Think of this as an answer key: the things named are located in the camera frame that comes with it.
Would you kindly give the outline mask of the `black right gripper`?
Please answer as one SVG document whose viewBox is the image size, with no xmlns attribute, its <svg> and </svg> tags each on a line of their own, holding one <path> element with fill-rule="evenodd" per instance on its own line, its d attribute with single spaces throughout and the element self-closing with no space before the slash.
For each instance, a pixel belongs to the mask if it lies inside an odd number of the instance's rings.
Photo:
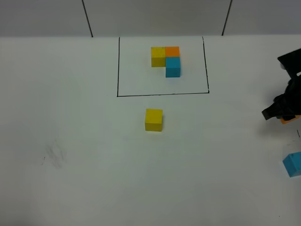
<svg viewBox="0 0 301 226">
<path fill-rule="evenodd" d="M 282 68 L 288 73 L 290 80 L 283 94 L 273 99 L 274 103 L 262 111 L 265 120 L 276 117 L 278 119 L 289 121 L 296 118 L 294 111 L 301 110 L 301 49 L 294 50 L 282 56 L 278 61 Z"/>
</svg>

